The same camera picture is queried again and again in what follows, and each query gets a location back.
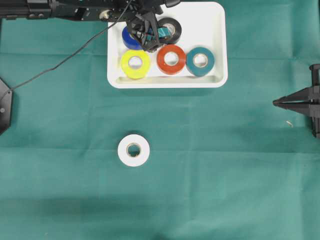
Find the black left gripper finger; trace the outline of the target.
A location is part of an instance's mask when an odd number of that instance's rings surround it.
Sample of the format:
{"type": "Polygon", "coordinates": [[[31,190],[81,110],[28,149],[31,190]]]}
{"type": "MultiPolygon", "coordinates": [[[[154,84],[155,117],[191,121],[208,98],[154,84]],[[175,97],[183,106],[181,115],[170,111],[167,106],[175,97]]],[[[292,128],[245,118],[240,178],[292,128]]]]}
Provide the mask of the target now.
{"type": "Polygon", "coordinates": [[[172,38],[172,32],[170,31],[170,29],[168,27],[159,27],[157,29],[157,33],[158,33],[158,37],[160,39],[170,39],[172,38]]]}
{"type": "Polygon", "coordinates": [[[149,29],[148,32],[147,32],[147,34],[146,34],[146,40],[147,40],[147,41],[151,41],[151,40],[153,40],[154,38],[155,38],[155,36],[154,36],[153,30],[152,30],[152,29],[149,29]]]}

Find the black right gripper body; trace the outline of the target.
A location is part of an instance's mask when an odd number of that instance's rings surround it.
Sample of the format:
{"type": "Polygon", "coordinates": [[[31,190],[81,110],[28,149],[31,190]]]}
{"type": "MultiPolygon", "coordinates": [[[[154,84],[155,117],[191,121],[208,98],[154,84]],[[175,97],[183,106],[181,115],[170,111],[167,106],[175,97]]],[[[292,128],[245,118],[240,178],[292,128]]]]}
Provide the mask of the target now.
{"type": "Polygon", "coordinates": [[[312,134],[314,137],[320,136],[320,64],[312,64],[309,67],[311,71],[311,82],[313,90],[315,93],[315,97],[311,100],[311,102],[317,105],[315,110],[315,115],[311,117],[312,122],[312,134]]]}

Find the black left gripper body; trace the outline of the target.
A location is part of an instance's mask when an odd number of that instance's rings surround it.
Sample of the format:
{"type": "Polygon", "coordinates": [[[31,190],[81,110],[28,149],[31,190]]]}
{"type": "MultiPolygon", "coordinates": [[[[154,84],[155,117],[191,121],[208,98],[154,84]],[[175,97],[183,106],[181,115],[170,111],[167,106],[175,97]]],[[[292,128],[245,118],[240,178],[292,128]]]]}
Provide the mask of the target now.
{"type": "Polygon", "coordinates": [[[145,52],[153,53],[160,47],[158,20],[153,12],[136,14],[126,21],[127,30],[136,39],[145,52]],[[146,40],[149,29],[153,30],[154,39],[146,40]]]}

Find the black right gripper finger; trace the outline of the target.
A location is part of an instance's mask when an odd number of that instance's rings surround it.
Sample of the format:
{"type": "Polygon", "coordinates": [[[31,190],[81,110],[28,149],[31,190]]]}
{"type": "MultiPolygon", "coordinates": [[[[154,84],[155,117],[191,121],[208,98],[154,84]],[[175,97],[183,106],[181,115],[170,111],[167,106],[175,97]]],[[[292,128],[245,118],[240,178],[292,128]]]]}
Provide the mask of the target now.
{"type": "Polygon", "coordinates": [[[273,103],[291,103],[299,101],[309,100],[310,87],[303,88],[299,91],[296,91],[290,95],[280,97],[276,100],[273,100],[273,103]]]}
{"type": "Polygon", "coordinates": [[[297,113],[309,113],[310,112],[310,104],[303,102],[274,102],[273,105],[275,107],[279,107],[285,110],[294,111],[297,113]]]}

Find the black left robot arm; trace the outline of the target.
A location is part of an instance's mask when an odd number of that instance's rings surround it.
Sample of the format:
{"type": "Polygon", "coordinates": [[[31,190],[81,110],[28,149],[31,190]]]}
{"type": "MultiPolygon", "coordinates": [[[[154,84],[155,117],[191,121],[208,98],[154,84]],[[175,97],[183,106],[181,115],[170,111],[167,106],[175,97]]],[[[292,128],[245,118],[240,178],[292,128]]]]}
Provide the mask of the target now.
{"type": "Polygon", "coordinates": [[[160,20],[162,6],[178,5],[178,0],[2,0],[0,17],[69,21],[125,22],[124,44],[132,50],[155,52],[164,45],[176,44],[182,34],[180,23],[171,17],[160,20]]]}

